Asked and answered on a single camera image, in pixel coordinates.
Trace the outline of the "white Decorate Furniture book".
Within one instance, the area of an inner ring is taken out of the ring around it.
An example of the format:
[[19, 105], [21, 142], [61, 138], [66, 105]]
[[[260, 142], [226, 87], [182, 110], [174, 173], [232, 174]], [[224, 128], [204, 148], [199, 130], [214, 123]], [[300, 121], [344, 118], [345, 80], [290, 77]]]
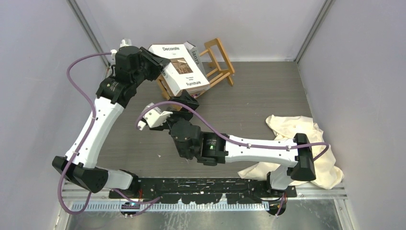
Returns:
[[159, 57], [169, 59], [162, 76], [172, 95], [178, 96], [183, 90], [192, 95], [210, 88], [208, 79], [184, 44], [154, 44], [148, 50]]

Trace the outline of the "stack of grey magazines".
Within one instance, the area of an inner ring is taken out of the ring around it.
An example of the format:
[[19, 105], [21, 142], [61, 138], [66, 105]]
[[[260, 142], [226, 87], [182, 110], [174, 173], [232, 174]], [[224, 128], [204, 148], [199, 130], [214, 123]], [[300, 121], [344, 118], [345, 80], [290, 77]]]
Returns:
[[186, 41], [184, 43], [184, 45], [185, 45], [186, 49], [188, 50], [190, 56], [192, 57], [193, 61], [198, 66], [199, 70], [202, 72], [202, 74], [204, 76], [206, 76], [206, 72], [205, 72], [201, 57], [200, 57], [200, 52], [197, 49], [197, 46], [190, 43], [189, 41]]

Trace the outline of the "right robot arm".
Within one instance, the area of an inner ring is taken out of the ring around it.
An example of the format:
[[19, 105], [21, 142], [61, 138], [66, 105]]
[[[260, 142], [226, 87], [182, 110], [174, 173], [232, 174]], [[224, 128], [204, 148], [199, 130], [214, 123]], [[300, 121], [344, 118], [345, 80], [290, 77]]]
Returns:
[[220, 133], [207, 121], [204, 124], [210, 131], [204, 132], [190, 122], [193, 116], [202, 119], [195, 111], [199, 104], [193, 97], [183, 92], [181, 96], [170, 97], [168, 102], [181, 107], [165, 122], [180, 157], [196, 159], [206, 166], [240, 161], [278, 164], [277, 169], [266, 174], [266, 191], [273, 197], [279, 196], [293, 181], [316, 179], [313, 144], [306, 134], [297, 133], [280, 141], [240, 138]]

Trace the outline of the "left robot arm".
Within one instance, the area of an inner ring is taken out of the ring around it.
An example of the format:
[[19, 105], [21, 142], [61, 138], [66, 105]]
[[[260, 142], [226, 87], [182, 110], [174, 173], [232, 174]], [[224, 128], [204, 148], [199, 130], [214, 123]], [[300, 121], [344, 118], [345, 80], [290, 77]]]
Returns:
[[56, 156], [53, 167], [61, 181], [69, 181], [92, 193], [104, 188], [120, 189], [128, 198], [138, 195], [137, 176], [123, 170], [97, 167], [98, 156], [113, 124], [145, 80], [154, 81], [170, 60], [136, 46], [124, 46], [113, 52], [111, 74], [96, 91], [95, 100], [86, 96], [91, 114], [77, 140], [64, 157]]

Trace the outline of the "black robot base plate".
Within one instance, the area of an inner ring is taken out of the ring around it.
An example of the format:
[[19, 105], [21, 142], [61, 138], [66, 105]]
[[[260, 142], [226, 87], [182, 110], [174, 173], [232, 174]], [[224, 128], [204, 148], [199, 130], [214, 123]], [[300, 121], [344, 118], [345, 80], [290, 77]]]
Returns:
[[260, 204], [263, 201], [279, 201], [283, 195], [296, 197], [292, 186], [274, 190], [269, 181], [241, 178], [139, 178], [134, 189], [110, 191], [109, 198], [121, 198], [123, 193], [130, 199], [151, 201], [159, 197], [162, 204], [217, 204], [222, 197], [227, 204]]

